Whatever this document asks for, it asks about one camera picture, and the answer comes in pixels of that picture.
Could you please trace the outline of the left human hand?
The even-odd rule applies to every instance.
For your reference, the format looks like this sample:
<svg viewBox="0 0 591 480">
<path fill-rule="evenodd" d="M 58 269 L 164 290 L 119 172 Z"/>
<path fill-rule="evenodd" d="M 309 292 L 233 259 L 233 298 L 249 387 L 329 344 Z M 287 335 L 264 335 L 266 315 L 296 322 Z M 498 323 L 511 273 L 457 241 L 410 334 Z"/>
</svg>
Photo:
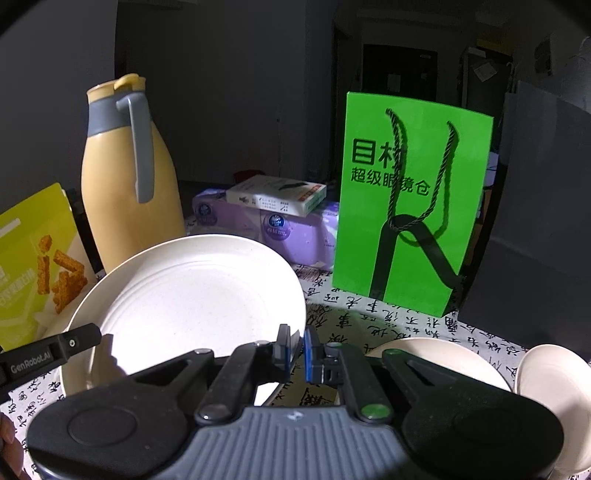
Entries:
<svg viewBox="0 0 591 480">
<path fill-rule="evenodd" d="M 16 438 L 13 422 L 5 414 L 1 414 L 1 440 L 3 448 L 1 454 L 7 464 L 21 480 L 30 480 L 24 468 L 24 449 Z"/>
</svg>

